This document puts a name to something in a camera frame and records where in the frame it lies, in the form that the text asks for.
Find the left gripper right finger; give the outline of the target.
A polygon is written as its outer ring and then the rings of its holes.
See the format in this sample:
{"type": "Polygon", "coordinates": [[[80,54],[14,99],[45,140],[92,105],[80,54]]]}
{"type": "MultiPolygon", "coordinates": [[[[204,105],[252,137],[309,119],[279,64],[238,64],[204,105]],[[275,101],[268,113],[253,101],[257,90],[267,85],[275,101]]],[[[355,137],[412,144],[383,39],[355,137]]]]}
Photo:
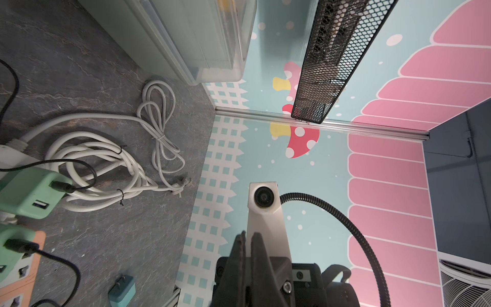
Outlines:
{"type": "Polygon", "coordinates": [[[291,260],[270,257],[259,233],[251,240],[251,305],[295,306],[291,260]]]}

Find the green charger adapter with prongs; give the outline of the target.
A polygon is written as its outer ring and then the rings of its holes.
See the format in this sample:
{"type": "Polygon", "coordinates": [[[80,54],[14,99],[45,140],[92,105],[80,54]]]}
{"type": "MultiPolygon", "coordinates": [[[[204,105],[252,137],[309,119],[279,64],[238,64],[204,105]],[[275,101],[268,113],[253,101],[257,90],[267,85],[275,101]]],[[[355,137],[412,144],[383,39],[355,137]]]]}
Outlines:
{"type": "Polygon", "coordinates": [[[8,223],[1,223],[1,280],[13,270],[14,265],[33,243],[36,231],[8,223]]]}

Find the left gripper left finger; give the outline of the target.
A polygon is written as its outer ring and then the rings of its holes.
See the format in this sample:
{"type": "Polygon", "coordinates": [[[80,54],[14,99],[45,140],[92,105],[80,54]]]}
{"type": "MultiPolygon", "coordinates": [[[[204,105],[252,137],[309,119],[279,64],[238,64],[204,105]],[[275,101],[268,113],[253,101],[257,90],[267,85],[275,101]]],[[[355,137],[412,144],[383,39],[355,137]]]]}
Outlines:
{"type": "Polygon", "coordinates": [[[246,305],[246,232],[237,235],[226,261],[211,306],[246,305]]]}

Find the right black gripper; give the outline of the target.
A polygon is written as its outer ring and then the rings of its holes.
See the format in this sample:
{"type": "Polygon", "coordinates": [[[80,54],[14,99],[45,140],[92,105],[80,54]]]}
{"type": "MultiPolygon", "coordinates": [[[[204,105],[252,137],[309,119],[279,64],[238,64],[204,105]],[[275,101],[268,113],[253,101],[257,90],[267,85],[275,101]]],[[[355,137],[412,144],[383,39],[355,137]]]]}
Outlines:
{"type": "MultiPolygon", "coordinates": [[[[222,272],[228,257],[221,257],[217,261],[214,295],[217,283],[220,282],[222,272]]],[[[251,305],[251,258],[246,257],[245,271],[245,306],[251,305]]],[[[324,272],[317,264],[293,264],[293,282],[295,306],[359,306],[357,294],[347,279],[350,278],[350,269],[341,265],[329,266],[324,272]]]]}

